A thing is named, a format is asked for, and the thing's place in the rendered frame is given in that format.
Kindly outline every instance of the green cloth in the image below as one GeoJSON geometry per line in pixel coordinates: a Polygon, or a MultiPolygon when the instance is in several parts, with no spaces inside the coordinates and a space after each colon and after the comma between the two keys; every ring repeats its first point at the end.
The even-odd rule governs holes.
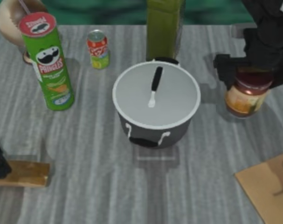
{"type": "MultiPolygon", "coordinates": [[[[56,17],[58,24],[146,24],[146,0],[42,2],[56,17]]],[[[186,0],[185,24],[232,24],[251,21],[241,0],[186,0]]]]}

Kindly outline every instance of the red and green can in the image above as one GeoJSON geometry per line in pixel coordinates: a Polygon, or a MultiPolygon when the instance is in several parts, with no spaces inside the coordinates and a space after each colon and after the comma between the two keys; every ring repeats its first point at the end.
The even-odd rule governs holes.
{"type": "Polygon", "coordinates": [[[55,17],[44,12],[28,14],[20,21],[19,30],[47,107],[54,111],[70,108],[74,94],[55,17]]]}
{"type": "Polygon", "coordinates": [[[93,30],[88,34],[87,46],[90,62],[95,69],[104,69],[109,65],[108,39],[101,30],[93,30]]]}

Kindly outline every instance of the mustache logo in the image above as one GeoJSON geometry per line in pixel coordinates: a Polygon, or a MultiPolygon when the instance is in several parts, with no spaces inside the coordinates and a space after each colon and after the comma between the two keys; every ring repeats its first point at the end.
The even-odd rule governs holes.
{"type": "Polygon", "coordinates": [[[31,30],[32,33],[42,33],[44,30],[47,30],[49,27],[48,23],[42,23],[38,26],[34,26],[34,28],[31,30]]]}
{"type": "Polygon", "coordinates": [[[53,51],[52,54],[46,55],[42,58],[38,58],[38,61],[42,64],[49,64],[53,61],[54,57],[58,56],[58,54],[59,54],[59,50],[57,49],[53,51]]]}

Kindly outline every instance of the pringles can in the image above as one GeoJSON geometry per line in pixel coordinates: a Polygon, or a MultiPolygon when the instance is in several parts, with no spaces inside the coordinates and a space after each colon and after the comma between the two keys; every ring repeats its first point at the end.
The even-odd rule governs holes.
{"type": "Polygon", "coordinates": [[[238,68],[235,84],[226,92],[228,111],[238,118],[255,114],[262,106],[273,82],[273,74],[254,68],[238,68]]]}
{"type": "Polygon", "coordinates": [[[55,17],[44,12],[24,16],[19,23],[27,51],[50,110],[72,106],[74,94],[55,17]]]}
{"type": "Polygon", "coordinates": [[[95,69],[104,69],[109,65],[108,40],[101,30],[93,30],[88,34],[87,46],[90,62],[95,69]]]}

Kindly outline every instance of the gray pot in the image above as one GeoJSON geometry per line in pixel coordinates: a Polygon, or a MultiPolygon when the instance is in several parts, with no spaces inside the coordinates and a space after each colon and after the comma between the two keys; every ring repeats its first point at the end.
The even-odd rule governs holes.
{"type": "Polygon", "coordinates": [[[148,148],[165,148],[186,133],[200,105],[195,79],[175,60],[139,63],[114,83],[113,103],[128,139],[148,148]]]}

